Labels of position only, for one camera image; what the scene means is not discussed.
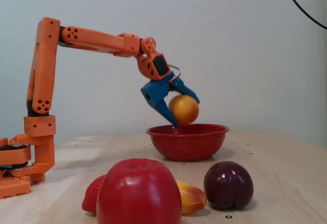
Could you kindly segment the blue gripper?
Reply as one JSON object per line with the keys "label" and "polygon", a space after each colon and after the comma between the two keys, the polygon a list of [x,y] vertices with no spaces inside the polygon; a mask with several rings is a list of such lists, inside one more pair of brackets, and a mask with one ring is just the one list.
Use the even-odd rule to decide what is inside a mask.
{"label": "blue gripper", "polygon": [[166,77],[159,81],[150,81],[141,88],[141,93],[151,107],[156,108],[156,110],[171,124],[178,126],[176,118],[169,110],[165,101],[165,97],[169,94],[169,91],[175,88],[175,91],[182,95],[192,97],[198,104],[200,103],[200,100],[180,78],[170,82],[171,79],[172,77]]}

